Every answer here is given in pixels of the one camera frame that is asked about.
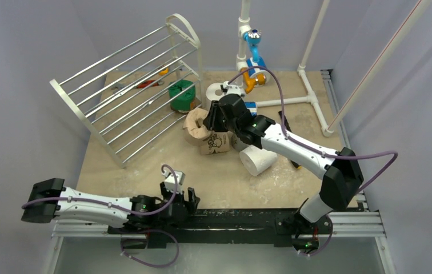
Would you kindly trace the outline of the brown roll with print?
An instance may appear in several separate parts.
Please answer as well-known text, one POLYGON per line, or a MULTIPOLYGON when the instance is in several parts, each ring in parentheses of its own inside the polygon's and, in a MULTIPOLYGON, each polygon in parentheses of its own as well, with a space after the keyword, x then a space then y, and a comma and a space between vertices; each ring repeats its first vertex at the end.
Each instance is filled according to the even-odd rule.
POLYGON ((203 140, 199 147, 201 155, 220 154, 231 149, 230 135, 228 132, 214 132, 203 140))

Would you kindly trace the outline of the green paper roll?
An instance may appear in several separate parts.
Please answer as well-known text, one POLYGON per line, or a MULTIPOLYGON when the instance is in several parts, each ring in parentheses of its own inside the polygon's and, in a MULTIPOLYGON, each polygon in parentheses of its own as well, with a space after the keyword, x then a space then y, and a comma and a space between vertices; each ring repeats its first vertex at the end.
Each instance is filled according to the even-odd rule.
POLYGON ((196 107, 195 83, 181 79, 177 83, 171 82, 169 88, 170 108, 180 113, 188 113, 196 107))

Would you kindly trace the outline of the white metal shelf rack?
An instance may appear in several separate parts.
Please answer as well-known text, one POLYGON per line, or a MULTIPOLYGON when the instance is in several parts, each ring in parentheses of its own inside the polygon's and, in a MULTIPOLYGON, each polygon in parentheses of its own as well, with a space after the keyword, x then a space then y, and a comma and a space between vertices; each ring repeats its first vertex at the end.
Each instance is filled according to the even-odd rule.
POLYGON ((162 26, 101 58, 65 80, 50 86, 90 131, 119 168, 150 143, 178 124, 185 113, 173 111, 171 82, 195 83, 196 107, 203 104, 201 41, 191 23, 180 14, 169 15, 162 26), (169 72, 158 75, 160 69, 169 72), (111 90, 121 82, 126 89, 146 80, 164 80, 161 86, 111 90))

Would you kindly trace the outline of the grey paper roll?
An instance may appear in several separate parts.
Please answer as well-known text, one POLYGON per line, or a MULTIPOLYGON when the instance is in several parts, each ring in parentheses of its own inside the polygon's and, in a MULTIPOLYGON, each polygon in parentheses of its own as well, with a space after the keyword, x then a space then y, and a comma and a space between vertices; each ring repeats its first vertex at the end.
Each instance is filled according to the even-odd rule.
POLYGON ((241 141, 240 138, 236 136, 236 134, 232 134, 231 136, 231 145, 233 149, 235 149, 238 152, 244 150, 249 146, 248 144, 241 141))

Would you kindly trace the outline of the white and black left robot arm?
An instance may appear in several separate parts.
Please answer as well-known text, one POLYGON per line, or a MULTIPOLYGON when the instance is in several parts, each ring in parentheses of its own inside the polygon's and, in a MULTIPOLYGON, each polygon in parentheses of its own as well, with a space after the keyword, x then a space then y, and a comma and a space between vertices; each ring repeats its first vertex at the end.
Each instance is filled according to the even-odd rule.
POLYGON ((83 220, 101 223, 129 233, 161 228, 186 221, 201 201, 193 188, 173 191, 169 182, 160 183, 162 197, 138 195, 113 198, 91 195, 64 185, 64 179, 52 178, 35 183, 21 220, 49 223, 53 220, 83 220))

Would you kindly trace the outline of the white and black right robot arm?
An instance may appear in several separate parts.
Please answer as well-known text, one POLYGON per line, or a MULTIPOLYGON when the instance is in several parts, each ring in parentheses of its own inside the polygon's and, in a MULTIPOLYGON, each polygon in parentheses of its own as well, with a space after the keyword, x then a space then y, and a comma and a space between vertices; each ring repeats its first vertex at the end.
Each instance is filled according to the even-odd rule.
POLYGON ((264 115, 253 116, 237 94, 212 101, 204 126, 215 132, 232 132, 244 144, 275 152, 300 164, 321 179, 320 192, 307 199, 281 226, 296 234, 309 232, 332 211, 345 210, 360 191, 363 175, 353 150, 320 147, 301 138, 264 115))

